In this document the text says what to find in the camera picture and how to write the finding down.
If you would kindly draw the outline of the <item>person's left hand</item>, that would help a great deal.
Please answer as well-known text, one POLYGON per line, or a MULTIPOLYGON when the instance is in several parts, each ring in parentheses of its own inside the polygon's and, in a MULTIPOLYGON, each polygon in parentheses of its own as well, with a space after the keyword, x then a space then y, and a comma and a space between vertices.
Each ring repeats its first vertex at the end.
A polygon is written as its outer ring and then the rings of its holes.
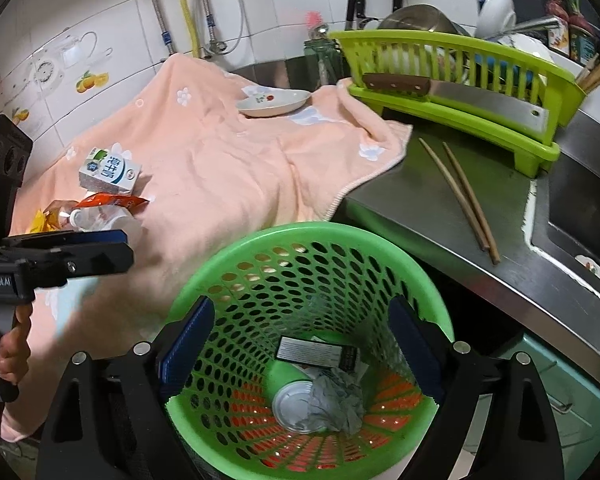
POLYGON ((16 307, 17 324, 0 340, 0 377, 13 385, 18 385, 29 370, 31 350, 28 336, 32 312, 30 304, 16 307))

